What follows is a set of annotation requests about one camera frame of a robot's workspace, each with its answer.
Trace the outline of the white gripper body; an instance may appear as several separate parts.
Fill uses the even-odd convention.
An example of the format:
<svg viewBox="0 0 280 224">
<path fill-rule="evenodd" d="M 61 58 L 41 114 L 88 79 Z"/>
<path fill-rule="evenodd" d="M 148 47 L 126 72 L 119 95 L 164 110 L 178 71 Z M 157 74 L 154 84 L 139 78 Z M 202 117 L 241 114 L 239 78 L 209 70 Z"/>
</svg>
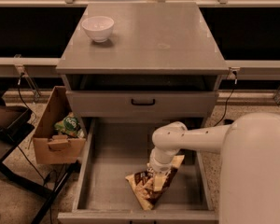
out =
<svg viewBox="0 0 280 224">
<path fill-rule="evenodd" d="M 175 152 L 173 150 L 154 147 L 150 153 L 149 164 L 156 173 L 165 174 L 170 170 L 174 156 Z"/>
</svg>

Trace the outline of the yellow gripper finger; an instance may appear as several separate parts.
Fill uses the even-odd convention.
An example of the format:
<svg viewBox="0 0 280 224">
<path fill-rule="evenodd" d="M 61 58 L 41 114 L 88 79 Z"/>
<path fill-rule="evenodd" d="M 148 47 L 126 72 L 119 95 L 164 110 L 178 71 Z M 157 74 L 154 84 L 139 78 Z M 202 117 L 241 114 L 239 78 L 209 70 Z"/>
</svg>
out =
<svg viewBox="0 0 280 224">
<path fill-rule="evenodd" d="M 165 181 L 166 181 L 166 175 L 164 175 L 164 174 L 154 174 L 153 190 L 154 191 L 161 191 Z"/>
</svg>

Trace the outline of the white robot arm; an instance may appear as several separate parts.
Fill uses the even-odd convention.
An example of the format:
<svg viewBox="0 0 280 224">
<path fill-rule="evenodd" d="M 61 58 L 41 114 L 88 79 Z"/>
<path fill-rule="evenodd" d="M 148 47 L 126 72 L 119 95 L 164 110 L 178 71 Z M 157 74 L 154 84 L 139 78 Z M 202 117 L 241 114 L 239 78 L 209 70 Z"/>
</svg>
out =
<svg viewBox="0 0 280 224">
<path fill-rule="evenodd" d="M 152 134 L 150 165 L 169 171 L 181 149 L 220 155 L 219 224 L 280 224 L 280 115 L 246 114 L 189 130 L 177 121 Z"/>
</svg>

